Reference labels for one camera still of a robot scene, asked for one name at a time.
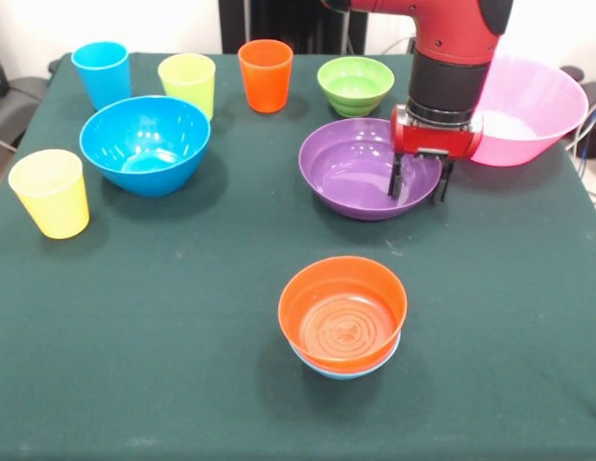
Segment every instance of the orange bowl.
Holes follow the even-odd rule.
[[[307,266],[287,283],[278,321],[310,363],[355,373],[389,355],[407,307],[404,286],[390,269],[360,256],[336,256]]]

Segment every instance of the plastic cup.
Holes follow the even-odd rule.
[[[129,52],[120,43],[89,43],[71,55],[88,98],[96,110],[131,98]]]
[[[285,107],[293,58],[291,47],[278,40],[253,40],[240,47],[238,60],[251,109],[271,113]]]
[[[157,72],[167,96],[194,105],[212,120],[216,64],[211,58],[194,53],[174,55],[165,59]]]
[[[37,151],[19,160],[8,176],[10,188],[49,238],[70,238],[89,222],[83,163],[61,149]]]

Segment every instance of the wall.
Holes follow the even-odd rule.
[[[373,14],[366,53],[382,53],[414,32],[410,18]],[[405,49],[406,42],[402,42],[391,53],[403,53]],[[515,0],[498,52],[555,66],[577,65],[589,80],[596,80],[596,0]]]
[[[8,78],[48,76],[52,60],[91,40],[134,51],[220,53],[216,0],[0,0],[0,59]]]
[[[0,0],[2,62],[11,78],[45,76],[49,61],[100,38],[121,40],[137,51],[221,52],[216,0],[161,0],[149,10],[143,7],[147,4],[138,0]],[[381,53],[414,30],[410,18],[374,14],[366,52]],[[405,48],[406,41],[391,53],[402,53]],[[556,66],[579,65],[588,79],[595,80],[596,0],[515,0],[499,50]]]

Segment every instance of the green bowl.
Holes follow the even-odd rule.
[[[365,117],[393,86],[392,70],[363,56],[346,56],[326,62],[317,80],[329,104],[343,117]]]

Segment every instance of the blue bowl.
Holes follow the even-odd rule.
[[[143,197],[183,187],[202,161],[210,122],[195,106],[168,96],[109,105],[84,124],[80,148],[109,181]]]
[[[370,368],[369,370],[365,370],[364,372],[359,372],[359,373],[334,373],[334,372],[328,372],[327,370],[324,370],[322,368],[319,368],[318,366],[310,363],[308,360],[306,360],[301,353],[299,353],[296,348],[294,348],[293,346],[291,346],[291,349],[293,349],[293,351],[296,353],[296,355],[299,357],[299,359],[304,363],[304,365],[306,365],[307,367],[311,368],[312,370],[314,370],[315,372],[319,373],[320,375],[323,375],[325,377],[329,377],[330,379],[336,379],[339,381],[346,381],[349,379],[355,379],[357,377],[362,377],[362,376],[366,376],[369,375],[370,373],[374,373],[376,370],[378,370],[379,368],[381,368],[383,365],[385,365],[387,362],[389,362],[389,360],[393,357],[393,355],[395,354],[395,352],[397,351],[397,347],[400,345],[400,339],[402,337],[402,331],[400,331],[397,335],[397,340],[395,341],[395,345],[393,346],[392,352],[378,365],[373,366],[372,368]]]

